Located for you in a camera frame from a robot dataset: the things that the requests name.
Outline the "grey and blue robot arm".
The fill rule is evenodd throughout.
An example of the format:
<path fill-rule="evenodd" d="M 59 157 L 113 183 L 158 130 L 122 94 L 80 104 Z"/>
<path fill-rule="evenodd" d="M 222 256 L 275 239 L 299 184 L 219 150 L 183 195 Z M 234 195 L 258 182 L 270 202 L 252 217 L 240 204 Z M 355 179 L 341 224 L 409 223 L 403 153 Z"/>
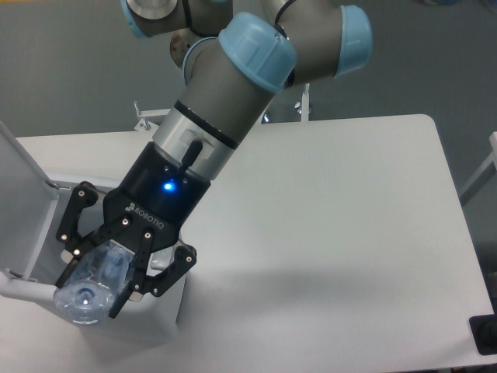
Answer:
<path fill-rule="evenodd" d="M 185 90 L 118 187 L 77 185 L 57 230 L 67 266 L 54 304 L 73 323 L 115 318 L 183 278 L 196 250 L 181 227 L 272 98 L 362 68 L 373 49 L 370 20 L 354 5 L 267 2 L 273 23 L 183 10 L 187 27 L 207 26 L 181 60 Z"/>

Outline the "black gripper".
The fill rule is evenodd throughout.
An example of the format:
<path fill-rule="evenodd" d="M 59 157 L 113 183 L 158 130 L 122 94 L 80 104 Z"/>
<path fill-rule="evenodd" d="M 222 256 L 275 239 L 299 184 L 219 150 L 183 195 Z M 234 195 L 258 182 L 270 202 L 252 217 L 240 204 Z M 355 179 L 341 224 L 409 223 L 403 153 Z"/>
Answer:
<path fill-rule="evenodd" d="M 197 178 L 189 170 L 202 149 L 201 143 L 193 142 L 176 166 L 149 142 L 116 189 L 106 194 L 90 182 L 78 184 L 56 233 L 56 239 L 64 244 L 68 263 L 54 285 L 62 288 L 87 254 L 114 239 L 138 252 L 133 276 L 108 316 L 115 319 L 133 293 L 151 293 L 156 298 L 166 293 L 196 264 L 196 249 L 181 242 L 173 250 L 173 261 L 154 276 L 147 275 L 148 260 L 152 252 L 178 241 L 183 223 L 210 187 L 210 181 Z M 82 236 L 78 231 L 81 214 L 97 203 L 103 204 L 104 223 Z"/>

